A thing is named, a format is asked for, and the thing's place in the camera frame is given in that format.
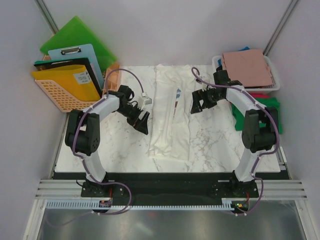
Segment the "white printed t shirt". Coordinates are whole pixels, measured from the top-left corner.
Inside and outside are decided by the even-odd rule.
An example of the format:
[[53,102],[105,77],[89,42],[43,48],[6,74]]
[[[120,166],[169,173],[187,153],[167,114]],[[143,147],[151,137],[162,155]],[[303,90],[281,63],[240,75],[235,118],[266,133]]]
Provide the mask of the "white printed t shirt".
[[189,160],[189,122],[195,83],[190,65],[156,66],[150,157]]

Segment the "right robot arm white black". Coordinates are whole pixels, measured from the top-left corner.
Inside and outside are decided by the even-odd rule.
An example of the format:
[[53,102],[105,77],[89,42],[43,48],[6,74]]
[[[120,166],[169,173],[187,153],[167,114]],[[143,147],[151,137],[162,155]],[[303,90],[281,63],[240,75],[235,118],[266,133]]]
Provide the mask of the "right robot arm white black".
[[241,133],[244,152],[234,170],[235,181],[229,184],[229,191],[235,197],[242,196],[247,191],[247,182],[256,179],[256,168],[260,157],[274,154],[279,148],[279,113],[277,108],[268,107],[251,94],[242,83],[231,80],[226,70],[218,70],[213,74],[214,84],[204,81],[196,67],[191,68],[197,82],[207,85],[192,93],[191,114],[200,113],[227,100],[244,116]]

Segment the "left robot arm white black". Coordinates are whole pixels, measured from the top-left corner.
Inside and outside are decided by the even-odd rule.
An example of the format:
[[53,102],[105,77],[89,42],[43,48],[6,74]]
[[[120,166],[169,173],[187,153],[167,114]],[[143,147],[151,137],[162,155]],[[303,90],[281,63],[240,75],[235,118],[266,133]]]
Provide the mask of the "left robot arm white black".
[[108,91],[89,107],[83,110],[73,109],[69,113],[65,145],[81,160],[86,179],[93,182],[92,191],[99,197],[106,196],[110,191],[109,183],[104,181],[107,172],[98,153],[101,121],[112,113],[119,113],[136,131],[149,134],[150,113],[143,110],[145,103],[132,103],[134,96],[130,87],[121,85],[118,91]]

